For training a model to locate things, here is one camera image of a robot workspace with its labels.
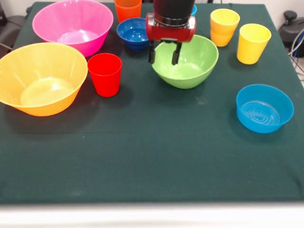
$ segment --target robotic arm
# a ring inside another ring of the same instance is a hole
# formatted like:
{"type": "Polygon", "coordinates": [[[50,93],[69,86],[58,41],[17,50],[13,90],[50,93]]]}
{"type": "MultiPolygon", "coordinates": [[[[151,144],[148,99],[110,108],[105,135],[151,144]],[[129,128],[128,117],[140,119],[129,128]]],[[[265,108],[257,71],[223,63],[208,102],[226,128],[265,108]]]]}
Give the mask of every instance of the robotic arm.
{"type": "Polygon", "coordinates": [[[155,61],[154,42],[175,43],[172,64],[178,63],[181,45],[190,42],[196,29],[196,20],[191,16],[195,0],[154,0],[154,13],[146,17],[149,45],[149,63],[155,61]]]}

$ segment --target red cup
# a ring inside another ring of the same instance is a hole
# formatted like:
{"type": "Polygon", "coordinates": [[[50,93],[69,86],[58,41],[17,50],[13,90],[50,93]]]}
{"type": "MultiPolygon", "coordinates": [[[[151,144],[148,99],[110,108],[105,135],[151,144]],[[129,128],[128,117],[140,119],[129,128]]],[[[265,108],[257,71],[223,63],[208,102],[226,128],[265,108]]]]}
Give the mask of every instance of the red cup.
{"type": "Polygon", "coordinates": [[[96,92],[103,97],[115,96],[119,91],[122,61],[116,55],[102,53],[87,63],[96,92]]]}

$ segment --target green bowl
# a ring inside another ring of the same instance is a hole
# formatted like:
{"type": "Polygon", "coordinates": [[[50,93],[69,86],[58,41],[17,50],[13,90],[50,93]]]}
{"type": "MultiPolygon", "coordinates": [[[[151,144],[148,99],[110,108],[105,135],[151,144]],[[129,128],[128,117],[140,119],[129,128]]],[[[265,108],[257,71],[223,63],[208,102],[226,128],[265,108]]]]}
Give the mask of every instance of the green bowl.
{"type": "Polygon", "coordinates": [[[194,35],[192,41],[183,43],[179,63],[172,65],[176,44],[161,43],[156,49],[155,72],[170,85],[190,89],[202,83],[219,59],[217,46],[208,38],[194,35]]]}

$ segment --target yellow cup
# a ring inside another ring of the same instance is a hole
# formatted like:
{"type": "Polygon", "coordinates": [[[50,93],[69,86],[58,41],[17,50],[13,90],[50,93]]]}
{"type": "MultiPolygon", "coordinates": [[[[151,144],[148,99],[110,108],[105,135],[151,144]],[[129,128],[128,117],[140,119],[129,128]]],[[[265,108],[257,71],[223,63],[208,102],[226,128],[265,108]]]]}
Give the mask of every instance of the yellow cup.
{"type": "Polygon", "coordinates": [[[237,58],[244,64],[255,64],[271,38],[268,28],[259,24],[246,24],[239,30],[237,58]]]}
{"type": "Polygon", "coordinates": [[[240,16],[230,9],[216,9],[210,15],[210,36],[218,47],[226,46],[237,29],[240,16]]]}

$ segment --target dark blue bowl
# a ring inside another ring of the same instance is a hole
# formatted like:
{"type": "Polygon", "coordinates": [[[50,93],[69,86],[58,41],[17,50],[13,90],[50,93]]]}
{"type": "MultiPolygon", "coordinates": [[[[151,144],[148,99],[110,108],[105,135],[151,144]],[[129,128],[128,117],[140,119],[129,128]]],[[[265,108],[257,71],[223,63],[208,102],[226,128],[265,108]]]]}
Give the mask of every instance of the dark blue bowl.
{"type": "Polygon", "coordinates": [[[117,34],[132,51],[143,51],[149,46],[144,18],[131,18],[121,22],[117,34]]]}

